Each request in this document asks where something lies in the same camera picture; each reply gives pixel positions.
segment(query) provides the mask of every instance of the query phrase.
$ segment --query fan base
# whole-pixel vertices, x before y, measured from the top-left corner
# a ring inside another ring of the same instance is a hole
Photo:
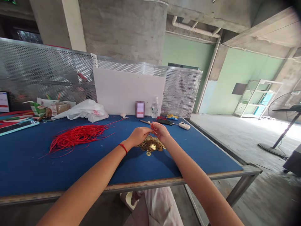
[[[259,146],[261,149],[263,149],[263,150],[265,150],[265,151],[267,151],[267,152],[270,152],[270,153],[272,153],[272,154],[274,154],[274,155],[278,155],[278,156],[280,156],[280,157],[287,157],[287,155],[286,155],[283,151],[281,151],[281,150],[279,150],[279,149],[273,149],[273,148],[272,148],[271,146],[269,146],[269,145],[266,145],[266,144],[263,144],[263,143],[259,143],[258,146]]]

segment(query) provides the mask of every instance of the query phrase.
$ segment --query gold coin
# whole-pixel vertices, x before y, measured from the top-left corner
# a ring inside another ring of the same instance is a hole
[[[155,144],[151,144],[150,147],[149,147],[149,149],[150,149],[151,151],[156,150],[156,145],[155,145]]]

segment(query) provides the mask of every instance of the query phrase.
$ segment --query metal partition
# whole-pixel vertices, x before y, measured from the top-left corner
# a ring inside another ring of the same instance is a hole
[[[0,90],[10,93],[12,110],[46,94],[79,103],[97,101],[93,67],[166,77],[161,114],[190,117],[202,71],[117,60],[92,53],[0,38]]]

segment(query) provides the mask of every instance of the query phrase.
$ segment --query green wall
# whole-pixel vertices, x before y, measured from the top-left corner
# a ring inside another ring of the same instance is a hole
[[[202,90],[204,79],[212,58],[214,45],[182,39],[166,34],[163,45],[162,65],[168,63],[199,67],[203,71],[202,80],[198,89],[196,103]]]
[[[240,95],[232,94],[236,83],[248,83],[250,79],[273,80],[282,59],[229,48],[220,72],[208,114],[233,114]]]

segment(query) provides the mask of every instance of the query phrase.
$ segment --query standing fan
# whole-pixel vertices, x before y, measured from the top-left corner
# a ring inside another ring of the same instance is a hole
[[[277,145],[281,142],[290,127],[292,127],[292,125],[301,115],[300,102],[301,91],[295,91],[287,93],[271,103],[268,109],[269,116],[280,120],[290,121],[290,124],[272,147],[263,143],[259,143],[258,146],[260,148],[280,157],[287,158],[287,155],[279,147],[277,148]]]

